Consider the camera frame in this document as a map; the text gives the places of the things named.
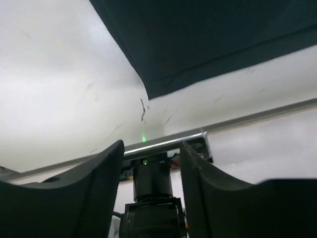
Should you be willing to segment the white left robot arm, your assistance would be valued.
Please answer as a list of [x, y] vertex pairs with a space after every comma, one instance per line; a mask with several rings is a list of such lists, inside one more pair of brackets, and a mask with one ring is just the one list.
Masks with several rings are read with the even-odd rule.
[[[117, 141], [43, 182], [0, 183], [3, 238], [106, 238], [122, 173]], [[133, 165], [134, 202], [120, 216], [122, 238], [314, 238], [317, 181], [251, 184], [180, 147], [183, 199], [172, 194], [165, 156]]]

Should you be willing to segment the dark navy shorts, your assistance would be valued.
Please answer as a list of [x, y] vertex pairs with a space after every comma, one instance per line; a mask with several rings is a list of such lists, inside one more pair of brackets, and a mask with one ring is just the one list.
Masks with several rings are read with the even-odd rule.
[[317, 43], [314, 0], [94, 0], [149, 99]]

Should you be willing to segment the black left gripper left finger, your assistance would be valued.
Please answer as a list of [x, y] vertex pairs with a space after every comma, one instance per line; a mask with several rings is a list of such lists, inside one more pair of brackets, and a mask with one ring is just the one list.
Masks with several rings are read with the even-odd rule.
[[0, 183], [3, 238], [106, 238], [109, 233], [124, 144], [44, 182]]

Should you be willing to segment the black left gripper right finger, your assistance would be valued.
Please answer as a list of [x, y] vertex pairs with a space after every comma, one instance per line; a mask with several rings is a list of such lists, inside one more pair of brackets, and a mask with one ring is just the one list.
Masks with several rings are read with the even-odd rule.
[[192, 238], [314, 238], [317, 181], [269, 179], [251, 184], [202, 159], [187, 143], [180, 169]]

